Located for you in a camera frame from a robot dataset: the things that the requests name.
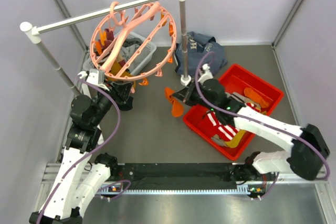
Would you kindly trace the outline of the pink round clip hanger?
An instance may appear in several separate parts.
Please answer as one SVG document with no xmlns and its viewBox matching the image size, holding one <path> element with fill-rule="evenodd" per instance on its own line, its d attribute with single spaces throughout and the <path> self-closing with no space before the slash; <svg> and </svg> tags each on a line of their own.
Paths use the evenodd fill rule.
<svg viewBox="0 0 336 224">
<path fill-rule="evenodd" d="M 173 62 L 177 39 L 175 21 L 159 2 L 136 6 L 132 18 L 125 11 L 117 11 L 118 6 L 118 2 L 111 3 L 108 15 L 93 32 L 89 49 L 91 63 L 110 80 L 141 80 L 146 85 L 148 76 L 162 76 L 162 67 Z M 168 29 L 171 46 L 151 69 L 145 70 L 156 50 L 153 38 L 164 27 Z"/>
</svg>

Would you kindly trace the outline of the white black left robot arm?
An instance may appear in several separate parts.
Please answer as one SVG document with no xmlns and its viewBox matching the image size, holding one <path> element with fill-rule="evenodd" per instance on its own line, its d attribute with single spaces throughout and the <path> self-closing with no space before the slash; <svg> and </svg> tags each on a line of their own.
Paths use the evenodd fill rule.
<svg viewBox="0 0 336 224">
<path fill-rule="evenodd" d="M 133 84 L 108 81 L 97 87 L 94 98 L 81 94 L 71 103 L 72 125 L 67 134 L 63 158 L 53 187 L 39 211 L 30 215 L 29 223 L 82 223 L 90 202 L 103 183 L 119 174 L 117 158 L 100 154 L 84 180 L 81 175 L 93 152 L 101 145 L 98 125 L 113 106 L 120 112 L 131 105 Z"/>
</svg>

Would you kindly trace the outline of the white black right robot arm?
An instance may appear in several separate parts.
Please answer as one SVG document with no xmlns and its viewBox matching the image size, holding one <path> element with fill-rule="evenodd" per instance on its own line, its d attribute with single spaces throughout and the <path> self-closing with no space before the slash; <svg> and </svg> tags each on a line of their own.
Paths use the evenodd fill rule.
<svg viewBox="0 0 336 224">
<path fill-rule="evenodd" d="M 330 151 L 317 126 L 292 125 L 261 114 L 228 96 L 216 79 L 203 83 L 192 81 L 172 96 L 188 106 L 201 105 L 213 110 L 222 125 L 251 132 L 281 147 L 277 152 L 253 153 L 245 166 L 248 178 L 256 180 L 270 172 L 293 172 L 310 181 L 329 178 L 327 158 Z"/>
</svg>

